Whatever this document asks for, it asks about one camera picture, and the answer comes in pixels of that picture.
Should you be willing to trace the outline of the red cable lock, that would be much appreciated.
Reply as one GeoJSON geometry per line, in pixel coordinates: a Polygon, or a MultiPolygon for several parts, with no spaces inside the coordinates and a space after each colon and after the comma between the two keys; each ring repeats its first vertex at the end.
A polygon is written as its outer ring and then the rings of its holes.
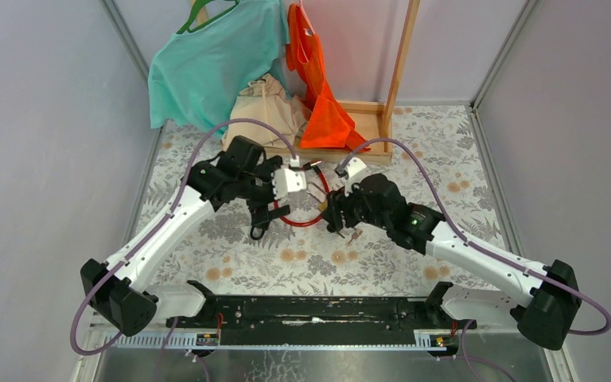
{"type": "MultiPolygon", "coordinates": [[[[300,170],[304,172],[313,171],[318,176],[320,183],[321,183],[321,186],[315,185],[316,189],[321,191],[321,193],[324,196],[326,196],[330,192],[330,188],[329,188],[329,183],[326,179],[326,176],[324,175],[323,171],[320,168],[321,163],[322,163],[322,160],[313,160],[313,161],[307,162],[306,164],[302,165],[300,167],[300,170]]],[[[283,223],[291,227],[307,228],[307,227],[313,226],[316,223],[318,223],[322,219],[322,217],[321,215],[318,215],[307,221],[294,221],[286,216],[280,216],[279,219],[283,223]]]]}

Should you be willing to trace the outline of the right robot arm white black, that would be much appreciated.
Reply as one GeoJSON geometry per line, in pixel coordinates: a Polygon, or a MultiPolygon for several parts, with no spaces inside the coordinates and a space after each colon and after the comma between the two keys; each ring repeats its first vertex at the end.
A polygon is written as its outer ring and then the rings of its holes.
{"type": "Polygon", "coordinates": [[[361,182],[327,194],[322,218],[329,232],[338,233],[360,223],[382,228],[401,248],[444,259],[493,285],[493,290],[440,284],[424,307],[429,324],[437,328],[452,320],[514,325],[534,344],[560,350],[582,300],[574,269],[561,260],[550,266],[502,251],[463,231],[425,205],[406,201],[398,186],[375,173],[361,182]]]}

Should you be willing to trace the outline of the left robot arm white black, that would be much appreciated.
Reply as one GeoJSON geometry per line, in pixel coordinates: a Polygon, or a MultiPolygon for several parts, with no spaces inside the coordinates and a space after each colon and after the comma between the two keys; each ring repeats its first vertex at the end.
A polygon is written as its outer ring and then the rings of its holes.
{"type": "Polygon", "coordinates": [[[210,298],[196,286],[153,285],[159,267],[224,205],[245,201],[251,229],[259,233],[290,213],[286,206],[270,205],[305,186],[299,158],[285,163],[279,156],[267,157],[264,147],[249,138],[233,138],[227,150],[189,166],[167,204],[131,241],[103,262],[89,259],[81,267],[82,307],[92,308],[125,337],[153,320],[186,317],[197,327],[207,326],[215,316],[210,298]]]}

